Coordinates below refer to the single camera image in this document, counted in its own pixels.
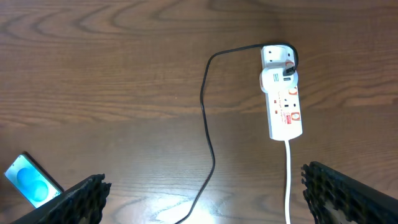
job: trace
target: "wooden table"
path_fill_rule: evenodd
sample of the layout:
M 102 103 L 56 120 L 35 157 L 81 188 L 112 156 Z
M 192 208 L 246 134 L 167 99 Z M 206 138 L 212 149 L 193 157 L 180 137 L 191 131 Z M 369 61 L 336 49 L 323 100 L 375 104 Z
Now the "wooden table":
M 102 223 L 173 223 L 211 166 L 199 91 L 220 50 L 300 54 L 303 135 L 292 223 L 313 223 L 300 167 L 319 161 L 398 198 L 398 3 L 0 2 L 0 168 L 29 152 L 65 189 L 106 174 Z M 214 59 L 205 92 L 216 170 L 186 223 L 284 223 L 285 149 L 269 139 L 259 49 Z M 33 208 L 2 175 L 0 223 Z

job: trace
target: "wood grain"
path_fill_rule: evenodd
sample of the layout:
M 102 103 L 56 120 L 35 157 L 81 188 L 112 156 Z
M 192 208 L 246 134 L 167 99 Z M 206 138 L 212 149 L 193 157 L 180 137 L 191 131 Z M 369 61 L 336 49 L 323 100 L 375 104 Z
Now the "wood grain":
M 304 133 L 293 223 L 313 223 L 300 166 L 398 198 L 398 2 L 0 1 L 0 168 L 28 151 L 64 188 L 112 182 L 103 223 L 173 223 L 210 169 L 198 94 L 208 57 L 295 45 Z M 284 147 L 268 138 L 258 49 L 210 68 L 216 172 L 186 223 L 283 223 Z M 0 223 L 32 210 L 4 176 Z

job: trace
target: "black cable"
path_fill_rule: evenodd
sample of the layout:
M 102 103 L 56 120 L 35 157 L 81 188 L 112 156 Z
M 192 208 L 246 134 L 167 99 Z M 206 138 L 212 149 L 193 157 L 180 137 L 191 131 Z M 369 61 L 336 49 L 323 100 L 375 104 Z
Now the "black cable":
M 295 61 L 296 61 L 295 68 L 297 68 L 297 66 L 299 65 L 299 55 L 298 55 L 298 53 L 297 53 L 297 50 L 296 50 L 296 48 L 294 48 L 292 45 L 286 44 L 286 43 L 254 44 L 254 45 L 249 45 L 249 46 L 245 46 L 245 47 L 238 47 L 238 48 L 230 49 L 230 50 L 223 50 L 223 51 L 220 51 L 220 52 L 217 52 L 217 53 L 213 54 L 213 55 L 209 58 L 209 61 L 207 61 L 206 70 L 205 70 L 205 75 L 203 76 L 203 82 L 201 83 L 199 99 L 200 99 L 201 112 L 202 112 L 202 115 L 203 115 L 203 122 L 204 122 L 204 124 L 205 124 L 206 139 L 207 139 L 207 143 L 208 143 L 208 145 L 209 145 L 210 154 L 211 154 L 211 160 L 213 161 L 213 165 L 211 166 L 211 170 L 210 170 L 209 175 L 207 176 L 205 182 L 203 183 L 203 185 L 202 185 L 201 188 L 199 189 L 199 192 L 198 192 L 197 196 L 196 196 L 195 199 L 193 200 L 191 209 L 189 210 L 188 214 L 187 214 L 185 217 L 183 217 L 182 219 L 180 219 L 178 222 L 176 222 L 175 224 L 179 224 L 179 223 L 184 222 L 184 221 L 191 215 L 193 209 L 195 208 L 195 205 L 197 204 L 197 202 L 198 202 L 198 200 L 199 200 L 199 198 L 200 198 L 200 195 L 203 193 L 204 189 L 206 188 L 207 183 L 210 181 L 211 176 L 213 175 L 214 169 L 215 169 L 215 167 L 216 167 L 216 158 L 215 158 L 215 156 L 214 156 L 213 146 L 211 145 L 211 141 L 210 141 L 209 130 L 208 130 L 208 128 L 207 128 L 207 120 L 206 120 L 205 105 L 204 105 L 204 103 L 203 103 L 203 92 L 204 92 L 204 90 L 205 90 L 207 72 L 208 72 L 208 70 L 209 70 L 209 66 L 210 66 L 211 61 L 213 60 L 213 58 L 215 58 L 215 57 L 218 56 L 218 55 L 228 54 L 228 53 L 237 52 L 237 51 L 241 51 L 241 50 L 253 49 L 253 48 L 257 48 L 257 47 L 264 47 L 264 46 L 268 46 L 268 45 L 286 45 L 286 46 L 290 47 L 291 49 L 293 49 L 293 51 L 294 51 L 294 57 L 295 57 Z

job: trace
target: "white cord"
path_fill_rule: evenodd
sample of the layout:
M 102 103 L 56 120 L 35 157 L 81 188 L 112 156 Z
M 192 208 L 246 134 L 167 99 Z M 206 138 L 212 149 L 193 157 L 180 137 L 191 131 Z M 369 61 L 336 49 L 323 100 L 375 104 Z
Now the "white cord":
M 285 195 L 285 219 L 286 224 L 290 224 L 290 185 L 292 182 L 292 173 L 290 168 L 290 144 L 289 140 L 285 140 L 286 147 L 286 195 Z

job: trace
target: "white power strip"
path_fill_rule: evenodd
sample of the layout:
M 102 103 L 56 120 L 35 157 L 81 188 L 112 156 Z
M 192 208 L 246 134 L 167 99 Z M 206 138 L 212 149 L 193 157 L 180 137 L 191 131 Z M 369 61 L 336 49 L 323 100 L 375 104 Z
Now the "white power strip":
M 268 45 L 261 49 L 261 90 L 266 94 L 269 137 L 285 141 L 286 192 L 285 219 L 290 224 L 290 186 L 292 181 L 289 140 L 303 133 L 297 59 L 294 50 L 287 45 Z

